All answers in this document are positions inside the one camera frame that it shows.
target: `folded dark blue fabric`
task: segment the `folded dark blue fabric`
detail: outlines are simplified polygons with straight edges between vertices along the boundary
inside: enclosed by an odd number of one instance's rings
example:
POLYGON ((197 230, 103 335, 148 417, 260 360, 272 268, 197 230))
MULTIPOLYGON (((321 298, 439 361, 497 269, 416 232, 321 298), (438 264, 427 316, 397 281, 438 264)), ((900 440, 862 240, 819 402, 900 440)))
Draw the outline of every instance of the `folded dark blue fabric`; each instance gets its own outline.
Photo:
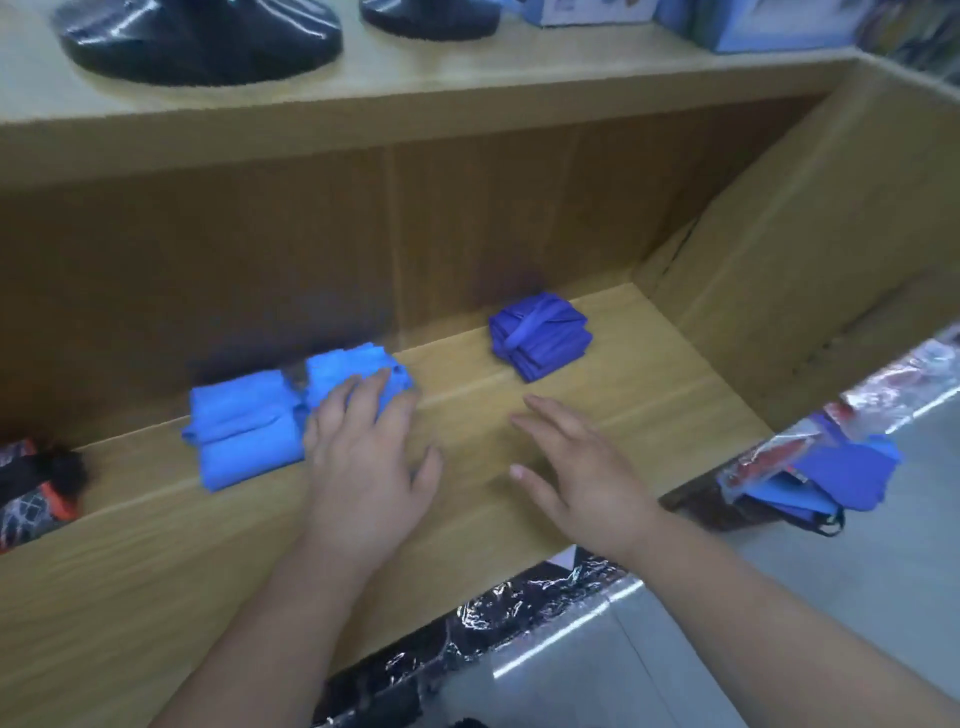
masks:
POLYGON ((390 356, 383 347, 364 344, 356 349, 338 349, 311 356, 306 360, 306 374, 309 379, 306 402, 310 409, 320 405, 330 390, 351 375, 364 378, 378 370, 389 368, 390 378, 380 395, 380 412, 396 395, 414 386, 414 380, 407 370, 390 356))
POLYGON ((300 395, 279 370, 190 392, 183 439, 200 450, 201 481, 219 491, 303 459, 300 395))
POLYGON ((584 355, 593 335, 587 317, 552 293, 540 293, 490 317, 493 353, 536 381, 584 355))

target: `shelf surface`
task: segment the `shelf surface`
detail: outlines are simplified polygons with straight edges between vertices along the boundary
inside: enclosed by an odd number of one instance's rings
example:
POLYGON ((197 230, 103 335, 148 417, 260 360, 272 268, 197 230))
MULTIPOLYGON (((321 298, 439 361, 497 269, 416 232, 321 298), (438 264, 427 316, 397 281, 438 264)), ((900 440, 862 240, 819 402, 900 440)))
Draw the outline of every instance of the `shelf surface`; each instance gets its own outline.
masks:
MULTIPOLYGON (((658 495, 770 434, 632 284, 575 303, 593 344, 532 385, 493 357, 485 329, 397 355, 423 391, 411 458, 436 438, 444 478, 357 605, 335 667, 566 545, 506 475, 542 465, 507 422, 524 392, 588 415, 658 495)), ((295 537, 303 466, 210 495, 183 425, 88 447, 87 515, 0 557, 0 726, 145 725, 295 537)))
POLYGON ((59 1, 0 2, 0 184, 827 93, 859 57, 717 56, 654 24, 543 30, 508 13, 490 38, 436 43, 389 36, 352 0, 332 0, 345 53, 331 65, 282 82, 163 88, 74 65, 46 21, 59 1))

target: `forearm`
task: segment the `forearm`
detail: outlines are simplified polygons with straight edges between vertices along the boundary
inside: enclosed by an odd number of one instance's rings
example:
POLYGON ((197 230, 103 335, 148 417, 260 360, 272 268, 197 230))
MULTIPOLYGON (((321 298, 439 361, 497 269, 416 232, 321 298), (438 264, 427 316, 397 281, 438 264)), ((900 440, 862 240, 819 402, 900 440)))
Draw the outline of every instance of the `forearm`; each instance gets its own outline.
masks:
POLYGON ((624 559, 752 726, 957 725, 957 705, 726 544, 658 512, 624 559))
POLYGON ((342 561, 301 537, 152 728, 308 726, 365 582, 342 561))

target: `black display stand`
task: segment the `black display stand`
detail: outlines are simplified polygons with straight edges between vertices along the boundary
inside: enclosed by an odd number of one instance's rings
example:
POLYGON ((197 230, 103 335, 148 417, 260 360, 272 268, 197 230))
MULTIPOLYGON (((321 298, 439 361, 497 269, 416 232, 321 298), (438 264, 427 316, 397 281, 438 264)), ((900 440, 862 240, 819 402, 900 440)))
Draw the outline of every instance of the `black display stand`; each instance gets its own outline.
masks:
POLYGON ((476 40, 500 24, 490 0, 360 0, 360 14, 394 36, 423 40, 476 40))
POLYGON ((276 81, 344 47, 340 19, 314 0, 73 0, 51 22, 77 65, 143 84, 276 81))

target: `tile floor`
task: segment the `tile floor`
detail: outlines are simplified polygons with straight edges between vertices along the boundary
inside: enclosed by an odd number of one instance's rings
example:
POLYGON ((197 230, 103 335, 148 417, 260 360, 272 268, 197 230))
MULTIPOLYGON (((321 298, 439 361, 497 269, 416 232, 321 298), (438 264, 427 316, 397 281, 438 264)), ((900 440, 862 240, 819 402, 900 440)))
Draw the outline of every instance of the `tile floor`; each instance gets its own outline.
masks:
MULTIPOLYGON (((785 524, 727 538, 758 568, 960 698, 960 400, 895 435, 887 500, 836 539, 785 524)), ((633 580, 453 675, 424 728, 743 726, 680 628, 633 580)))

